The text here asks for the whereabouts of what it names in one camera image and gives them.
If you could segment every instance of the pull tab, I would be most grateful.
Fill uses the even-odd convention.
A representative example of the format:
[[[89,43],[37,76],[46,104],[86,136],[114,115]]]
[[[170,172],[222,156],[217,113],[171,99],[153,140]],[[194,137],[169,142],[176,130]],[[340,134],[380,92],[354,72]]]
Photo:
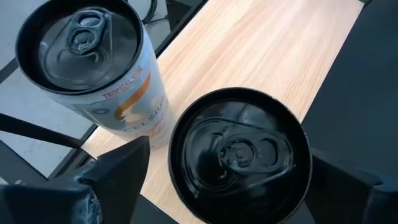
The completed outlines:
[[[86,9],[78,11],[70,22],[66,48],[73,55],[84,55],[100,45],[106,30],[104,12]]]
[[[242,175],[277,174],[292,163],[292,150],[279,133],[235,134],[226,140],[219,160]]]

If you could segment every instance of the can top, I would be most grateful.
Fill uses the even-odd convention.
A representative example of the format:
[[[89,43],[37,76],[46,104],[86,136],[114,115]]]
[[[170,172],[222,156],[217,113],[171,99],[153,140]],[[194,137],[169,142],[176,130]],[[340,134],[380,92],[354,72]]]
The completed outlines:
[[[210,223],[277,223],[271,220],[298,206],[309,184],[300,123],[277,100],[244,88],[192,104],[175,127],[169,156],[180,196]]]
[[[126,1],[47,1],[21,27],[16,59],[41,89],[84,95],[122,78],[139,58],[143,36]]]
[[[136,50],[137,32],[127,19],[102,7],[87,7],[48,30],[39,60],[54,85],[86,90],[123,74]]]

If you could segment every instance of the orange graphic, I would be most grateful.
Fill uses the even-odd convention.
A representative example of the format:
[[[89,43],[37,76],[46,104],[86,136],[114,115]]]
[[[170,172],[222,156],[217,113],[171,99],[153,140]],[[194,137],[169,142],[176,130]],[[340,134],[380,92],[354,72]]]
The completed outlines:
[[[130,110],[131,110],[132,106],[135,103],[137,103],[137,101],[139,101],[139,99],[141,99],[141,97],[148,90],[149,83],[150,83],[150,74],[145,79],[145,81],[142,84],[142,86],[135,93],[133,93],[130,96],[130,98],[128,98],[122,105],[119,106],[119,108],[114,113],[114,117],[116,119],[120,119],[120,118],[122,118],[122,116],[125,117],[128,113],[130,113]],[[136,114],[136,116],[137,116],[136,118],[133,118],[134,114],[129,114],[129,116],[130,116],[130,118],[128,119],[128,121],[130,121],[130,122],[141,119],[141,115],[140,114]]]

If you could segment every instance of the wood grain surface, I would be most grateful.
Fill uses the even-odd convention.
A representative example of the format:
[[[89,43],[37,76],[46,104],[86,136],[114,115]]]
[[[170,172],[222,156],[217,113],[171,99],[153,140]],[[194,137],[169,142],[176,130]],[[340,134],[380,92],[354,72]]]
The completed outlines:
[[[209,0],[158,59],[175,117],[209,91],[246,86],[302,120],[362,7],[358,0]],[[98,156],[124,143],[98,128],[83,149]],[[177,197],[167,153],[151,152],[141,194],[179,223],[200,223]]]

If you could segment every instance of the can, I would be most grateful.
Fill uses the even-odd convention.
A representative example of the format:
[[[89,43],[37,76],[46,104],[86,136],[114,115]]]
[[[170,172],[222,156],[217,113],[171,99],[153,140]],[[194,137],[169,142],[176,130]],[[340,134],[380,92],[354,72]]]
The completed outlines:
[[[181,201],[205,223],[276,224],[302,204],[312,155],[300,122],[281,102],[224,88],[178,119],[169,172]]]
[[[21,28],[16,59],[47,96],[112,133],[128,141],[148,135],[152,147],[169,139],[172,115],[155,53],[127,2],[44,3]]]

